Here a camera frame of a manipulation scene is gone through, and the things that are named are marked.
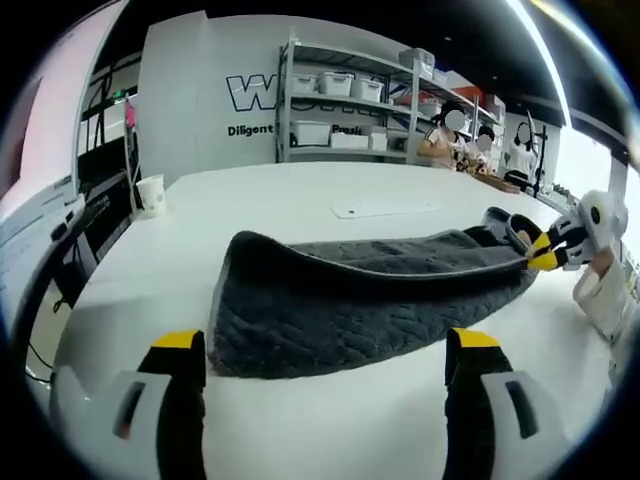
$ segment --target paper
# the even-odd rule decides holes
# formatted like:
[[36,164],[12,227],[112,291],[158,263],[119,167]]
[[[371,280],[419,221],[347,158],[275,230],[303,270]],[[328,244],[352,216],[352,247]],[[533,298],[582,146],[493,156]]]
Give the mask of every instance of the paper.
[[440,210],[439,206],[426,200],[352,202],[331,207],[331,211],[338,218],[382,217],[438,210]]

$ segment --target ceiling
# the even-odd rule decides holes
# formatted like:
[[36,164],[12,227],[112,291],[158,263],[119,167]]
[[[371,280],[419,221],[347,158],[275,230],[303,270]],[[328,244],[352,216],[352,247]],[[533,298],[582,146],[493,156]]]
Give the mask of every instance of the ceiling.
[[[91,6],[95,7],[95,2],[88,0],[76,3],[70,2],[72,10],[66,18],[71,20],[67,20],[67,25],[89,11]],[[132,0],[112,31],[97,69],[141,51],[149,25],[180,14],[204,9],[209,17],[268,13],[296,15],[351,25],[425,48],[433,52],[439,62],[486,91],[496,93],[507,103],[509,111],[524,113],[528,109],[535,118],[562,124],[557,107],[541,106],[531,100],[535,97],[557,104],[557,95],[534,43],[504,0],[424,0],[397,8],[388,5],[380,9],[371,7],[367,14],[363,13],[365,7],[362,5],[347,8],[344,2],[332,3],[331,0],[298,2],[299,5],[294,7],[267,3],[253,0],[235,3]],[[640,85],[640,56],[633,49],[638,34],[631,21],[640,18],[640,2],[580,0],[574,3],[603,43],[612,50],[623,74],[631,83]],[[527,9],[551,51],[569,106],[622,132],[610,94],[582,53],[544,14],[530,5]],[[619,141],[589,123],[577,121],[574,127],[615,151],[624,149]]]

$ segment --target paper cup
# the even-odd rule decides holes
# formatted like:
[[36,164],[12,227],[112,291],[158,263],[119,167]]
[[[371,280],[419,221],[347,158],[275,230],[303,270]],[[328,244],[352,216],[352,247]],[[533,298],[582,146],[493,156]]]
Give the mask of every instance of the paper cup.
[[158,217],[167,211],[164,194],[164,175],[153,175],[136,183],[142,207],[150,217]]

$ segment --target quilted blanket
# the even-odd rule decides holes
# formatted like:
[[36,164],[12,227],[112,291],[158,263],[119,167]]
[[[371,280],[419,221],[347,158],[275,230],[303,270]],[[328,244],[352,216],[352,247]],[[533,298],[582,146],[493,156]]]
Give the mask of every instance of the quilted blanket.
[[284,245],[240,232],[214,294],[209,359],[220,375],[293,378],[426,347],[533,283],[514,235],[523,222],[537,229],[490,209],[481,226],[404,240]]

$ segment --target dark hair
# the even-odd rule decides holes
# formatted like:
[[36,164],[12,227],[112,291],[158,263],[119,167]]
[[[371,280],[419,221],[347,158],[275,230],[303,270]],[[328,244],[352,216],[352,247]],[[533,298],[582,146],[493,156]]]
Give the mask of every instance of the dark hair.
[[488,135],[492,142],[496,139],[496,134],[493,133],[493,130],[491,130],[491,127],[487,127],[486,125],[481,125],[480,128],[478,129],[478,137],[480,135]]
[[[520,122],[520,125],[518,125],[518,129],[516,130],[516,138],[513,140],[513,143],[515,143],[516,145],[520,145],[520,139],[518,138],[518,132],[520,131],[520,127],[522,125],[526,125],[527,127],[529,126],[529,122]],[[525,146],[527,147],[527,152],[530,152],[531,149],[533,148],[533,132],[531,131],[531,128],[529,127],[529,141],[527,143],[525,143]]]
[[449,112],[453,112],[455,110],[464,114],[462,105],[454,100],[447,100],[446,102],[444,102],[444,105],[442,105],[442,108],[440,108],[440,113],[433,117],[431,121],[436,125],[442,125],[444,123],[444,117],[446,117]]

